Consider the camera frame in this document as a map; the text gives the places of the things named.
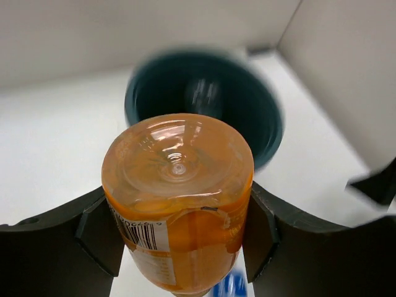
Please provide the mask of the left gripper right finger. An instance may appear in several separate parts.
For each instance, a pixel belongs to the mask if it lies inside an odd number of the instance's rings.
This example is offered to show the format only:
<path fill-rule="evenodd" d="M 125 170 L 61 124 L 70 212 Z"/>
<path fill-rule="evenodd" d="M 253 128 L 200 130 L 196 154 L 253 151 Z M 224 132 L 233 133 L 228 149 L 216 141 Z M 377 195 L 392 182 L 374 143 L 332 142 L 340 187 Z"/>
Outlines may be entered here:
<path fill-rule="evenodd" d="M 253 184 L 243 253 L 256 296 L 394 296 L 395 217 L 349 228 Z"/>

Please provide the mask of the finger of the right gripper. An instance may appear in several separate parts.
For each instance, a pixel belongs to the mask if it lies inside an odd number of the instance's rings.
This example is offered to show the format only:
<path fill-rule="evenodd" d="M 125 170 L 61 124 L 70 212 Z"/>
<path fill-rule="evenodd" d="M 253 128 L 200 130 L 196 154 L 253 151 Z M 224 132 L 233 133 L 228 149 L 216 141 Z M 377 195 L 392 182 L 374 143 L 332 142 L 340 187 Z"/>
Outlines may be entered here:
<path fill-rule="evenodd" d="M 346 184 L 381 206 L 390 206 L 395 197 L 395 158 L 382 170 L 363 179 L 350 179 Z"/>

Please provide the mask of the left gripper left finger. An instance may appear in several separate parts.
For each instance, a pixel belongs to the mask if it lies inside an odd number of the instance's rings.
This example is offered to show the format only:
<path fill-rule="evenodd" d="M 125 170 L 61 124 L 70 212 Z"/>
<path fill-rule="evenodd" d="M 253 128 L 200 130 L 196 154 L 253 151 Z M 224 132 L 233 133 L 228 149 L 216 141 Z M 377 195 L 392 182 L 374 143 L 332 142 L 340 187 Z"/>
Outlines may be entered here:
<path fill-rule="evenodd" d="M 124 242 L 99 187 L 1 225 L 1 296 L 109 296 Z"/>

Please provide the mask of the blue label clear bottle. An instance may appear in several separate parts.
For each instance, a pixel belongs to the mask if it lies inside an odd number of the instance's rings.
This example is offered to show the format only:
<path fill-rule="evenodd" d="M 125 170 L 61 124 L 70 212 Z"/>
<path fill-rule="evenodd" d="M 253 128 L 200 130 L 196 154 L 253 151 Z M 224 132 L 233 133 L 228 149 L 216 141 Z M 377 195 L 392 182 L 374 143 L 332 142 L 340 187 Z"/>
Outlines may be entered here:
<path fill-rule="evenodd" d="M 209 293 L 211 297 L 247 297 L 247 280 L 241 269 L 231 270 Z"/>

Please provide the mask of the orange plastic bottle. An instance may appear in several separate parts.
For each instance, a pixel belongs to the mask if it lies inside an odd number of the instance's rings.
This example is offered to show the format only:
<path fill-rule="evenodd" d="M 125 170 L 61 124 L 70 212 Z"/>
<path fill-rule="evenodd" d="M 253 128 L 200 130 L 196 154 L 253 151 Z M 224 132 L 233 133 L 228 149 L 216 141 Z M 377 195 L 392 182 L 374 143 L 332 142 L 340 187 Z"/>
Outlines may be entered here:
<path fill-rule="evenodd" d="M 203 296 L 236 262 L 253 175 L 251 149 L 235 128 L 178 113 L 117 136 L 101 182 L 144 277 L 176 296 Z"/>

